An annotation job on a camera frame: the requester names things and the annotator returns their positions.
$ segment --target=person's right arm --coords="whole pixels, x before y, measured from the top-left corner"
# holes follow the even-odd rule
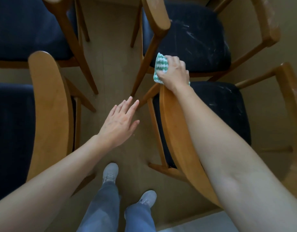
[[[166,56],[158,77],[178,99],[202,166],[239,231],[297,231],[297,199],[256,152],[222,121],[188,85],[178,57]]]

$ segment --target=jeans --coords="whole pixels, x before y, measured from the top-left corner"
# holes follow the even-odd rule
[[[119,191],[114,182],[105,182],[90,203],[77,232],[116,232],[119,226]],[[125,232],[156,232],[151,209],[135,203],[125,210]]]

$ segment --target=hand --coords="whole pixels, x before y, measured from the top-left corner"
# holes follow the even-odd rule
[[[127,101],[124,100],[120,105],[115,105],[100,129],[98,136],[109,150],[123,144],[140,123],[136,120],[131,124],[139,100],[129,108],[131,101],[132,97],[129,97]]]
[[[178,57],[165,56],[168,61],[168,71],[166,73],[157,71],[156,74],[164,85],[173,93],[181,85],[189,84],[189,71],[185,69],[185,62]]]

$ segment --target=chair frame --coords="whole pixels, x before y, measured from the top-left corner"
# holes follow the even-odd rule
[[[69,47],[73,53],[73,57],[69,60],[58,60],[58,64],[60,67],[77,67],[79,66],[92,88],[95,94],[98,94],[97,86],[94,82],[94,78],[92,77],[92,73],[89,69],[87,61],[85,59],[84,51],[83,51],[83,42],[81,29],[83,31],[85,40],[87,42],[90,41],[88,30],[86,27],[82,7],[80,0],[42,0],[46,8],[55,15],[59,26],[61,27],[62,32],[65,35],[65,38],[69,44]],[[73,1],[75,2],[75,10],[77,16],[78,23],[78,37],[73,31],[73,27],[67,17],[67,11],[70,9]],[[0,60],[0,68],[28,68],[28,62],[20,62],[20,61],[1,61]]]
[[[35,97],[35,141],[29,181],[50,166],[62,160],[80,146],[81,105],[96,112],[91,102],[75,85],[59,72],[53,57],[37,51],[28,58]],[[76,101],[75,129],[71,97]],[[78,192],[95,174],[87,176],[75,191]]]
[[[254,85],[270,77],[276,77],[282,92],[288,116],[292,121],[294,142],[285,147],[263,149],[264,152],[291,153],[292,165],[282,184],[297,198],[297,77],[289,62],[270,70],[266,74],[235,84],[239,89]],[[166,163],[162,142],[156,122],[153,107],[153,97],[160,94],[160,113],[162,128],[167,146],[178,169],[170,168]],[[157,140],[161,165],[149,163],[148,166],[158,172],[191,183],[203,196],[212,203],[221,207],[220,202],[209,182],[207,175],[199,161],[199,157],[193,148],[188,132],[183,111],[174,96],[165,86],[156,83],[140,100],[138,109],[145,103],[148,104],[153,124],[154,134]]]
[[[222,12],[232,0],[223,0],[214,10],[215,13],[219,14]],[[255,48],[233,61],[230,68],[226,71],[211,72],[211,73],[190,73],[190,77],[210,77],[209,81],[217,81],[224,75],[236,69],[238,66],[246,62],[248,59],[259,53],[266,47],[271,47],[280,40],[280,28],[278,25],[274,25],[272,9],[270,4],[265,0],[251,0],[255,8],[259,27],[262,35],[262,42]],[[147,16],[148,22],[151,29],[154,32],[154,36],[148,47],[145,56],[143,56],[143,37],[142,37],[142,7]],[[135,26],[132,33],[130,47],[135,44],[135,39],[140,30],[141,37],[141,65],[138,71],[135,83],[132,88],[131,96],[134,97],[137,92],[144,76],[146,73],[154,74],[154,68],[150,66],[153,56],[158,48],[161,40],[166,36],[170,29],[170,19],[168,17],[164,0],[140,0],[138,12],[135,20]]]

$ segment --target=shoe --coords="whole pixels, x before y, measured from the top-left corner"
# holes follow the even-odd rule
[[[117,174],[119,173],[119,167],[115,163],[109,163],[103,171],[102,183],[111,181],[115,183]]]
[[[144,192],[138,203],[146,204],[151,208],[154,205],[156,198],[157,194],[155,191],[147,191]]]

